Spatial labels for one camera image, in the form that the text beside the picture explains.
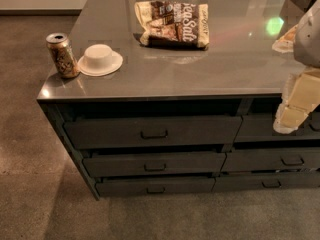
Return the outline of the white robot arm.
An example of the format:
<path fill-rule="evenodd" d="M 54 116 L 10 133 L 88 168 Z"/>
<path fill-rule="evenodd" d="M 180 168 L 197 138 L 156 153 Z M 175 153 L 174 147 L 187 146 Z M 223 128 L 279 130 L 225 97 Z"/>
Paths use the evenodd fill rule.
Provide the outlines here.
<path fill-rule="evenodd" d="M 320 105 L 320 0 L 274 42 L 272 49 L 292 52 L 294 59 L 306 66 L 300 74 L 288 77 L 273 123 L 276 132 L 290 134 Z"/>

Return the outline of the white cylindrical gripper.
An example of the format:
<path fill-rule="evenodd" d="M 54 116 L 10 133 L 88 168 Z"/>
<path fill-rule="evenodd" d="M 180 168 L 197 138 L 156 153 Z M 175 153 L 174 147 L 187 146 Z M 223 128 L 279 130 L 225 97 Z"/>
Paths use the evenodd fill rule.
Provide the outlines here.
<path fill-rule="evenodd" d="M 288 79 L 286 106 L 280 104 L 273 129 L 280 134 L 296 131 L 306 120 L 308 113 L 320 104 L 320 70 L 306 67 L 300 74 L 291 74 Z"/>

